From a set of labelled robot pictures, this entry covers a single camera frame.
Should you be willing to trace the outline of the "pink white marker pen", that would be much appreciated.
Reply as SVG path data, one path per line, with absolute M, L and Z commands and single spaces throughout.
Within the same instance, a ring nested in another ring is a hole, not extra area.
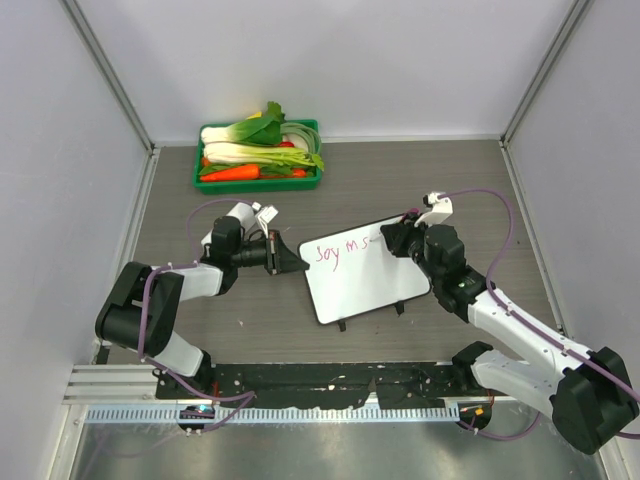
M 411 208 L 411 209 L 407 210 L 406 212 L 402 213 L 397 218 L 394 218 L 392 220 L 380 223 L 378 225 L 378 228 L 375 230 L 375 232 L 370 235 L 369 241 L 370 242 L 384 242 L 384 239 L 383 239 L 382 234 L 380 232 L 380 227 L 382 225 L 387 225 L 387 224 L 392 224 L 392 223 L 403 223 L 405 225 L 405 236 L 406 236 L 406 233 L 407 233 L 408 229 L 410 228 L 410 225 L 417 219 L 419 214 L 420 214 L 420 210 L 418 208 Z

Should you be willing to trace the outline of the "small whiteboard with black frame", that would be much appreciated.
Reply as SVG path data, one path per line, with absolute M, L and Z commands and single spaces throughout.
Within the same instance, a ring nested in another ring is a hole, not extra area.
M 426 276 L 408 258 L 387 249 L 380 228 L 399 215 L 302 242 L 299 257 L 322 325 L 405 302 L 430 292 Z

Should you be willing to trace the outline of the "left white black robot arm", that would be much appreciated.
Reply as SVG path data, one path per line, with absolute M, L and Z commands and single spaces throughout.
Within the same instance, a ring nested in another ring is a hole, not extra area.
M 174 378 L 190 398 L 205 397 L 214 383 L 211 356 L 175 332 L 178 307 L 227 293 L 241 268 L 262 267 L 269 275 L 308 270 L 280 232 L 268 228 L 276 215 L 272 205 L 240 201 L 214 220 L 193 262 L 159 267 L 128 262 L 98 313 L 97 338 L 135 352 Z

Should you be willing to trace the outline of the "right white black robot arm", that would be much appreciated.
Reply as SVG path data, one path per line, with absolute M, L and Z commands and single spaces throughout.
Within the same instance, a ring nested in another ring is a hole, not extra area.
M 403 219 L 380 229 L 387 250 L 428 278 L 438 303 L 518 354 L 513 360 L 477 342 L 451 371 L 457 391 L 498 391 L 537 410 L 575 449 L 596 453 L 639 416 L 639 395 L 623 359 L 594 351 L 528 314 L 472 268 L 456 230 Z

